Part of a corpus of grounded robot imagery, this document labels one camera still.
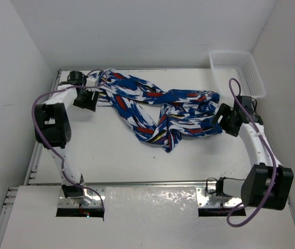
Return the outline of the blue white red patterned trousers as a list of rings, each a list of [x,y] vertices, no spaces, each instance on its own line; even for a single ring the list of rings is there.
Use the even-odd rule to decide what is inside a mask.
[[[141,142],[171,152],[182,136],[193,138],[222,133],[212,124],[220,95],[210,90],[171,89],[121,73],[115,69],[93,70],[87,78],[98,87],[99,106],[111,106]]]

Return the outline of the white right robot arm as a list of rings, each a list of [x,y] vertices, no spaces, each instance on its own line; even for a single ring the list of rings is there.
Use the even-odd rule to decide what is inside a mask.
[[[262,143],[259,136],[267,141],[264,134],[263,121],[254,114],[252,97],[236,96],[233,107],[221,104],[212,124],[219,125],[225,133],[239,136],[247,150],[251,169],[241,185],[240,192],[231,192],[229,196],[241,198],[243,204],[258,207],[267,189],[272,185],[271,192],[263,205],[270,210],[283,210],[289,196],[294,173],[285,168],[280,161],[272,156]]]

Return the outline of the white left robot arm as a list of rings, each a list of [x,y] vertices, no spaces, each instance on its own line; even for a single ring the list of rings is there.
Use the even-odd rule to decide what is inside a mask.
[[[96,110],[99,92],[90,90],[87,79],[80,71],[69,72],[67,80],[59,83],[47,101],[39,104],[36,100],[32,107],[36,140],[48,149],[55,161],[64,197],[81,206],[91,204],[97,193],[87,188],[77,167],[65,161],[66,145],[72,137],[67,109],[72,105],[92,112]]]

